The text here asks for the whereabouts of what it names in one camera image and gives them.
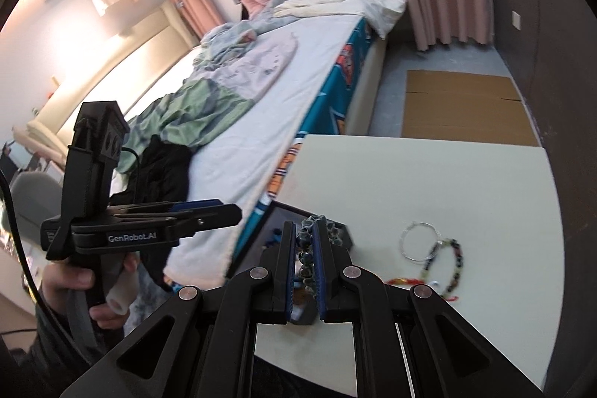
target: triangular cutout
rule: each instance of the triangular cutout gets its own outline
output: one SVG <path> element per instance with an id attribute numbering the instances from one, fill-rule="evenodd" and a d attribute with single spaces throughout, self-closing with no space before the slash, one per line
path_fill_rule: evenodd
<path id="1" fill-rule="evenodd" d="M 116 361 L 118 367 L 139 378 L 151 378 L 174 327 L 174 322 L 174 317 L 163 317 L 132 348 L 118 358 Z"/>
<path id="2" fill-rule="evenodd" d="M 489 358 L 449 318 L 440 314 L 435 317 L 435 322 L 446 344 L 454 373 L 459 378 L 490 365 Z"/>

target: green blanket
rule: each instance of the green blanket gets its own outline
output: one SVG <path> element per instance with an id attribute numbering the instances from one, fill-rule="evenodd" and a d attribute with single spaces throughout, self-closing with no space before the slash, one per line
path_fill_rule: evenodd
<path id="1" fill-rule="evenodd" d="M 154 101 L 130 120 L 131 133 L 124 146 L 141 156 L 151 136 L 157 134 L 163 142 L 198 150 L 231 127 L 254 104 L 255 101 L 241 97 L 211 78 L 191 81 L 175 93 Z M 117 171 L 129 172 L 134 162 L 132 154 L 123 152 Z"/>

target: dark gray wall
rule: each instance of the dark gray wall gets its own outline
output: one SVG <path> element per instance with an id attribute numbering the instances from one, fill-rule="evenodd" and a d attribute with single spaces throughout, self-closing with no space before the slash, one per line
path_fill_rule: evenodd
<path id="1" fill-rule="evenodd" d="M 564 304 L 545 392 L 597 396 L 597 18 L 584 0 L 494 3 L 496 48 L 535 118 L 562 210 Z"/>

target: gray floor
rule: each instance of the gray floor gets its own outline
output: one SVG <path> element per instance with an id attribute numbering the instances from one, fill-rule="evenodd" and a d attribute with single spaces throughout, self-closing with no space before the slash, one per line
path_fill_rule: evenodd
<path id="1" fill-rule="evenodd" d="M 407 71 L 434 69 L 511 77 L 493 46 L 453 43 L 417 51 L 414 43 L 388 44 L 369 135 L 400 137 L 406 97 Z"/>

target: black cable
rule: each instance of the black cable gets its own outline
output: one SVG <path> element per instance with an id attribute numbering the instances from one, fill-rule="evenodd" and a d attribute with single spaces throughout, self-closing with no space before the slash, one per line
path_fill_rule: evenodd
<path id="1" fill-rule="evenodd" d="M 23 250 L 23 243 L 21 242 L 21 236 L 19 234 L 19 228 L 17 227 L 17 217 L 14 211 L 14 204 L 13 204 L 13 195 L 10 192 L 10 186 L 8 185 L 8 181 L 6 177 L 4 177 L 4 173 L 0 170 L 0 191 L 2 192 L 2 196 L 4 198 L 4 210 L 8 216 L 8 224 L 10 226 L 10 233 L 13 237 L 14 248 L 17 251 L 17 256 L 19 257 L 19 263 L 21 264 L 21 268 L 23 269 L 23 273 L 25 274 L 25 280 L 29 285 L 29 289 L 34 296 L 34 299 L 38 306 L 40 306 L 41 312 L 44 313 L 46 319 L 50 323 L 50 325 L 54 328 L 57 335 L 59 335 L 62 340 L 64 340 L 65 345 L 71 348 L 75 354 L 77 354 L 83 361 L 83 363 L 87 364 L 87 366 L 91 367 L 92 363 L 89 359 L 80 351 L 77 347 L 75 342 L 73 341 L 72 337 L 68 334 L 68 332 L 62 327 L 58 318 L 54 315 L 54 313 L 48 308 L 46 302 L 42 299 L 40 295 L 40 291 L 35 285 L 35 281 L 33 276 L 31 275 L 31 270 L 29 270 L 29 265 L 27 264 L 27 257 L 25 256 L 25 250 Z"/>
<path id="2" fill-rule="evenodd" d="M 133 194 L 132 194 L 132 204 L 136 204 L 136 202 L 137 202 L 137 188 L 139 186 L 139 169 L 141 169 L 141 162 L 139 160 L 138 154 L 134 150 L 129 149 L 128 147 L 123 147 L 122 150 L 124 152 L 128 152 L 128 153 L 134 155 L 135 159 L 137 160 L 137 167 L 135 169 L 135 171 L 137 172 L 136 177 L 135 177 L 135 189 L 133 189 Z"/>
<path id="3" fill-rule="evenodd" d="M 37 329 L 15 329 L 0 332 L 0 336 L 10 336 L 11 334 L 18 334 L 20 332 L 37 332 Z"/>

